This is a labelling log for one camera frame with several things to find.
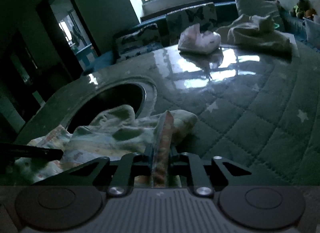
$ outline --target fabric cloth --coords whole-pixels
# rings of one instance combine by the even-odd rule
[[[199,23],[200,31],[214,31],[217,25],[217,13],[214,3],[183,8],[166,15],[170,45],[178,43],[180,34],[189,26]]]
[[[273,24],[271,16],[242,14],[231,25],[220,27],[216,32],[221,35],[221,43],[291,53],[290,40],[274,30]]]
[[[248,16],[258,15],[265,17],[271,15],[276,24],[279,24],[278,31],[285,31],[284,23],[276,2],[265,0],[235,0],[239,16],[246,14]]]
[[[160,116],[156,129],[156,139],[153,144],[153,160],[150,184],[153,188],[165,188],[168,185],[168,159],[174,118],[169,111]]]
[[[174,118],[172,143],[178,144],[193,128],[197,116],[184,110],[170,113]],[[62,149],[64,154],[60,161],[20,158],[6,175],[0,176],[0,183],[30,185],[101,156],[119,160],[128,153],[143,153],[146,145],[155,140],[159,118],[160,115],[155,115],[135,119],[133,108],[122,105],[101,112],[89,126],[80,126],[73,134],[58,126],[28,145]]]

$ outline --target ribbed plastic cover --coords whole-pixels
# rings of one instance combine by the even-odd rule
[[[30,228],[22,231],[22,233],[35,232],[39,231]],[[136,188],[127,197],[109,200],[99,216],[88,224],[64,232],[248,233],[251,231],[227,220],[212,200],[195,197],[187,189]],[[298,231],[291,228],[283,232]]]

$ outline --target round pad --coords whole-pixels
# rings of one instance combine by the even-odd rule
[[[16,198],[18,216],[33,228],[46,231],[76,227],[92,218],[102,205],[93,186],[31,186]]]
[[[243,226],[274,230],[295,224],[304,212],[305,200],[289,186],[228,186],[220,193],[219,206]]]

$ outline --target white pillow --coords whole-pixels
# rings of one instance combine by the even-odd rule
[[[317,14],[314,14],[313,15],[313,21],[316,22],[316,23],[320,23],[320,16],[317,15]]]
[[[307,41],[320,49],[320,23],[304,19],[306,24]]]
[[[248,16],[258,15],[261,17],[271,15],[275,23],[280,25],[277,30],[285,31],[284,23],[280,17],[276,2],[265,0],[236,0],[236,6],[239,16],[241,14]]]

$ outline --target pillow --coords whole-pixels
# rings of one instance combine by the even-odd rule
[[[320,49],[320,23],[304,19],[306,24],[307,41]]]
[[[214,3],[201,4],[176,10],[166,15],[170,45],[175,45],[180,34],[189,26],[199,23],[200,32],[213,31],[217,25],[217,12]]]
[[[280,25],[277,30],[285,31],[284,23],[280,17],[276,2],[265,0],[236,0],[236,7],[239,16],[241,14],[248,16],[258,15],[261,17],[271,15],[275,23]]]
[[[316,23],[320,23],[320,16],[317,15],[317,14],[314,14],[313,15],[313,21],[316,22]]]
[[[146,25],[134,33],[116,39],[118,53],[123,54],[153,42],[160,42],[160,34],[156,23]]]
[[[163,46],[160,42],[151,43],[146,46],[139,47],[134,50],[131,50],[131,51],[128,51],[126,53],[121,54],[120,58],[117,59],[117,63],[119,63],[121,61],[125,61],[129,58],[137,57],[139,55],[142,55],[142,54],[145,54],[145,53],[148,53],[151,51],[155,51],[158,49],[162,49],[162,48],[163,48]]]

